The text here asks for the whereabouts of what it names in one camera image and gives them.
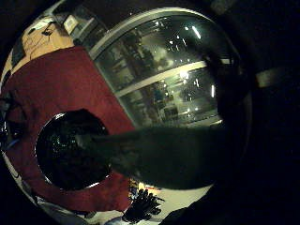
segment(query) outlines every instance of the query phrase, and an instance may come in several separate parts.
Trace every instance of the red rug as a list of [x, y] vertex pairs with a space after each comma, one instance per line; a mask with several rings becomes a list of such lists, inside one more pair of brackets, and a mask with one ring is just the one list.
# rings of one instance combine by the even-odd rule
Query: red rug
[[[39, 132], [58, 113], [86, 109], [101, 119], [110, 134], [133, 129], [84, 48], [59, 50], [29, 62], [7, 81], [2, 95], [7, 91], [28, 117], [26, 134], [7, 156], [38, 196], [77, 211], [123, 211], [128, 207], [129, 181], [123, 175], [113, 172], [95, 187], [64, 191], [44, 181], [35, 157]], [[18, 120], [19, 113], [16, 110], [11, 118]]]

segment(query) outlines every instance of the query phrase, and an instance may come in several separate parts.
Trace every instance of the light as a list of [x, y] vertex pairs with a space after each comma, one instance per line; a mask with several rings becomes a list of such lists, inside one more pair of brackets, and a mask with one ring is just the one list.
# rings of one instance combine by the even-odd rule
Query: light
[[182, 41], [185, 43], [185, 46], [187, 46], [186, 41], [182, 38]]
[[198, 79], [196, 79], [196, 85], [199, 87], [199, 82], [198, 82]]
[[192, 28], [193, 31], [195, 32], [197, 38], [198, 38], [198, 39], [201, 39], [201, 35], [200, 35], [199, 31], [197, 30], [197, 28], [196, 28], [195, 26], [192, 26], [191, 28]]
[[222, 122], [223, 122], [223, 120], [218, 120], [215, 123], [212, 123], [212, 125], [221, 124]]
[[59, 113], [54, 117], [54, 119], [59, 119], [60, 117], [62, 117], [64, 115], [65, 115], [65, 113]]
[[181, 71], [179, 74], [181, 79], [188, 79], [188, 72], [187, 71]]
[[212, 98], [215, 97], [215, 94], [216, 94], [216, 87], [212, 85]]

